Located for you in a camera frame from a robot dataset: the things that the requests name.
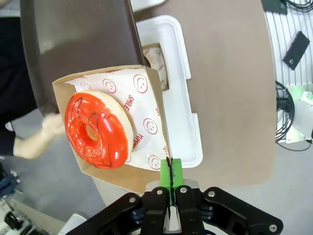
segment small cardboard box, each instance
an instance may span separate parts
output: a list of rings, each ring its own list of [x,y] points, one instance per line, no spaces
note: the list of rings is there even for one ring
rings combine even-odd
[[[74,85],[71,85],[65,82],[76,79],[83,75],[118,71],[118,70],[124,70],[124,69],[139,69],[139,68],[144,68],[146,70],[148,78],[152,84],[152,89],[153,89],[156,103],[159,108],[159,112],[161,116],[162,130],[163,130],[164,137],[165,137],[165,140],[169,147],[169,152],[170,152],[170,145],[169,145],[169,140],[168,140],[168,132],[167,132],[167,125],[166,125],[166,119],[165,119],[160,80],[159,80],[157,70],[151,69],[149,67],[140,66],[140,65],[110,67],[110,68],[105,68],[105,69],[75,73],[75,74],[68,75],[68,76],[65,76],[63,78],[56,80],[55,82],[52,83],[52,85],[53,85],[53,89],[54,89],[54,93],[56,96],[60,113],[63,117],[63,121],[64,121],[67,103],[69,102],[72,95],[76,92]],[[118,169],[98,169],[88,164],[84,160],[82,160],[74,150],[73,150],[73,153],[83,173],[89,176],[92,176],[94,178],[97,178],[99,180],[103,180],[110,184],[116,185],[118,187],[125,188],[129,191],[143,193],[145,191],[146,185],[149,182],[159,180],[158,171],[144,170],[144,169],[133,167],[133,166],[126,165],[126,164]]]

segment donut hole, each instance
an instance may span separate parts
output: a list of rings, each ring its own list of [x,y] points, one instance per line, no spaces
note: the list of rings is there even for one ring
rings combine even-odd
[[[93,129],[91,128],[91,126],[86,125],[86,132],[88,134],[88,136],[93,140],[93,141],[97,141],[98,138],[96,136],[96,133],[93,131]]]

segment smiley face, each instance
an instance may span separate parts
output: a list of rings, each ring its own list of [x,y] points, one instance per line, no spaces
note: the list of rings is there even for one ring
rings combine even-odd
[[[161,159],[155,155],[151,155],[148,159],[149,166],[154,170],[161,169]]]
[[[111,80],[104,79],[102,81],[102,85],[103,85],[104,89],[106,89],[106,91],[108,91],[112,94],[114,94],[116,92],[116,86]]]
[[[87,84],[87,83],[85,83],[85,82],[82,82],[80,85],[82,86],[83,91],[85,91],[85,90],[91,90],[90,85]]]
[[[127,158],[127,160],[126,160],[126,163],[129,163],[131,160],[132,160],[132,156],[129,155],[128,158]]]
[[[157,124],[150,118],[146,118],[143,121],[143,127],[146,131],[152,135],[157,133]]]
[[[134,77],[134,86],[139,93],[145,93],[148,89],[148,83],[145,76],[137,74]]]

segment person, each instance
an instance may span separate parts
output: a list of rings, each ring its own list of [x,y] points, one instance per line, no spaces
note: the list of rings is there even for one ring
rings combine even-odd
[[[0,28],[0,156],[34,159],[64,133],[62,118],[60,114],[47,115],[41,129],[26,139],[5,127],[36,109],[37,104],[27,71],[20,18],[0,18]]]

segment person's arm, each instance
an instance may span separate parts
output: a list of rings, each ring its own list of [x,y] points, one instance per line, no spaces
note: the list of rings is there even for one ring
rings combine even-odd
[[[56,135],[65,132],[60,114],[49,114],[43,120],[42,128],[27,139],[15,137],[13,155],[35,159],[49,147]]]

